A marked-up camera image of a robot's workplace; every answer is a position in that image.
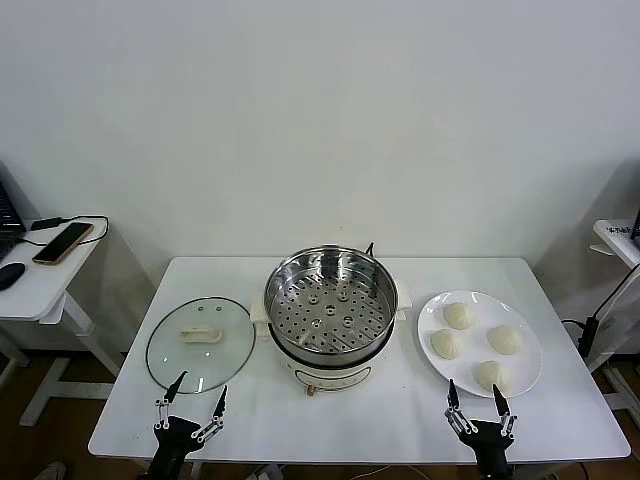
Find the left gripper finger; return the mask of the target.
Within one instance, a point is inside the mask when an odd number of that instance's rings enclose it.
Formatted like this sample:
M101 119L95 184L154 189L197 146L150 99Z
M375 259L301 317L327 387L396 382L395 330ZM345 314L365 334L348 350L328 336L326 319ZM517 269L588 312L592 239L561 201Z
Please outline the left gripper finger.
M207 425L194 432L191 437L198 443L206 443L224 428L223 416L226 409L228 386L225 385Z
M169 409L179 392L184 377L187 374L187 371L183 371L178 378L170 384L164 396L155 401L155 408L157 411L157 420L154 423L155 430L167 430L169 428Z

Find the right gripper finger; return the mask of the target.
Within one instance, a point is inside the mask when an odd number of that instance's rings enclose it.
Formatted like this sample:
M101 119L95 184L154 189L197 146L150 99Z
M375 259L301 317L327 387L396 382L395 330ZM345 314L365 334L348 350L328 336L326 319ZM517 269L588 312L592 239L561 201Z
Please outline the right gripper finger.
M460 407L457 388L454 380L449 380L445 418L456 434L475 434L476 426L467 418Z
M509 409L508 402L506 398L503 396L499 387L496 384L492 385L494 400L497 408L498 416L500 417L499 425L500 425L500 435L502 437L506 437L508 439L513 440L514 435L512 433L515 421L517 420L516 415L512 415Z

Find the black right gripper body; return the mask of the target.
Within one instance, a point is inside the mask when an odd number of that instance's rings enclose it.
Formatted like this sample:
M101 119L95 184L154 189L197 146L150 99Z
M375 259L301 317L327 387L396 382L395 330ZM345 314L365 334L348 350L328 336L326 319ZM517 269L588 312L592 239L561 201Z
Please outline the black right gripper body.
M512 478L514 467L507 462L506 450L513 439L502 436L499 423L473 420L477 431L458 435L459 440L474 452L478 473L481 478Z

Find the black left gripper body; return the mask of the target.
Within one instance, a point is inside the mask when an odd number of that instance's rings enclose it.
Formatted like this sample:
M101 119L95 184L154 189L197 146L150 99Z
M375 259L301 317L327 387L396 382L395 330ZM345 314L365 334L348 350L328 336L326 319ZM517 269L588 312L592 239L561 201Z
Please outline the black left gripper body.
M158 448L147 469L148 479L176 480L179 477L185 457L202 448L202 444L193 437L201 426L191 420L170 415L169 427L154 429Z

